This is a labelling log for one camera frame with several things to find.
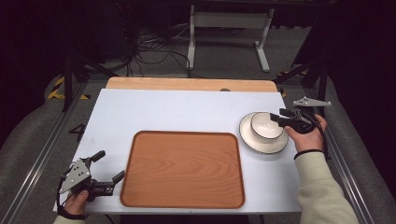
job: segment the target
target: wooden tray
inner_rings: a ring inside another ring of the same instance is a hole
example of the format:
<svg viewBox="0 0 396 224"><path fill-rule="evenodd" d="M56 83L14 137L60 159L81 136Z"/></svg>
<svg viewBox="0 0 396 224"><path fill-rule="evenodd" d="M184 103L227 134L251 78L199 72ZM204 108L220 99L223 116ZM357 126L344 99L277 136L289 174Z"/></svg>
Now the wooden tray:
<svg viewBox="0 0 396 224"><path fill-rule="evenodd" d="M137 133L120 200L129 207L241 207L245 192L236 137L231 133Z"/></svg>

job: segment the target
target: beige sleeve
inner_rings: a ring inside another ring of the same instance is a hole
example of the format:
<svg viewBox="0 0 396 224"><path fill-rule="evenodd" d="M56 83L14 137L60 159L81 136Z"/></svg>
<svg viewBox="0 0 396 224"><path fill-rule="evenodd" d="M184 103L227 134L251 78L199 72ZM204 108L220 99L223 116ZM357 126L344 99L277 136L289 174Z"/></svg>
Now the beige sleeve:
<svg viewBox="0 0 396 224"><path fill-rule="evenodd" d="M53 224L85 224L85 220L72 220L57 216Z"/></svg>
<svg viewBox="0 0 396 224"><path fill-rule="evenodd" d="M321 152L309 152L295 160L300 177L298 202L301 224L359 223Z"/></svg>

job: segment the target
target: black wristband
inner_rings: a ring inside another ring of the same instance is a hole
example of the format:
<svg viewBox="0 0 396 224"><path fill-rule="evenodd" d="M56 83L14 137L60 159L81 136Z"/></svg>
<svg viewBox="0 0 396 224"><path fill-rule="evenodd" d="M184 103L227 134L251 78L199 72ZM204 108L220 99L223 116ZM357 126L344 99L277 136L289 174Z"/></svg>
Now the black wristband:
<svg viewBox="0 0 396 224"><path fill-rule="evenodd" d="M66 210L64 210L63 206L58 208L58 215L61 217L65 217L67 219L72 219L72 220L85 220L84 215L71 215Z"/></svg>
<svg viewBox="0 0 396 224"><path fill-rule="evenodd" d="M320 149L308 149L308 150L304 150L304 151L301 151L301 152L297 153L297 154L294 156L294 160L296 160L297 157L299 157L299 156L301 156L301 155L303 155L303 154L305 154L305 153L308 153L308 152L321 152L321 153L323 153L323 151L320 150Z"/></svg>

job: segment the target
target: white table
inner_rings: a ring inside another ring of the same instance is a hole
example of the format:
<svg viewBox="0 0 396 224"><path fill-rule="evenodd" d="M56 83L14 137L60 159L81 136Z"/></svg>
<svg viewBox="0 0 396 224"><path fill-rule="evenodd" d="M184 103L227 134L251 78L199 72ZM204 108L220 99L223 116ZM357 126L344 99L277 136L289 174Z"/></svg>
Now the white table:
<svg viewBox="0 0 396 224"><path fill-rule="evenodd" d="M265 214L299 212L299 179L290 140L276 154L261 154L248 147L239 134L239 122L251 112L285 107L278 92L154 91L103 89L78 146L77 158L100 150L106 155L91 166L92 178L109 181L125 170L134 135L142 130L223 132L238 138L246 202L239 209L178 209L124 207L122 181L114 195L87 203L89 214Z"/></svg>

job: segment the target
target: human hand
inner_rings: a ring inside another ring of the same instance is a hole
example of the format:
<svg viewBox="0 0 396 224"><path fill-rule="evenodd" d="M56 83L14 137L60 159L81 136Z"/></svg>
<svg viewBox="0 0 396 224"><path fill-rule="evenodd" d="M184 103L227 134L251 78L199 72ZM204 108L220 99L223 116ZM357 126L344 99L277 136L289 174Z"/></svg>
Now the human hand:
<svg viewBox="0 0 396 224"><path fill-rule="evenodd" d="M84 215L85 203L87 202L88 195L90 193L87 190L83 190L78 196L72 195L66 202L64 210L74 216Z"/></svg>
<svg viewBox="0 0 396 224"><path fill-rule="evenodd" d="M320 115L315 115L318 123L321 125L323 132L327 127L326 120ZM321 135L318 128L310 133L297 133L290 126L285 127L285 132L294 141L297 152L306 151L309 149L320 149L323 150L323 136Z"/></svg>

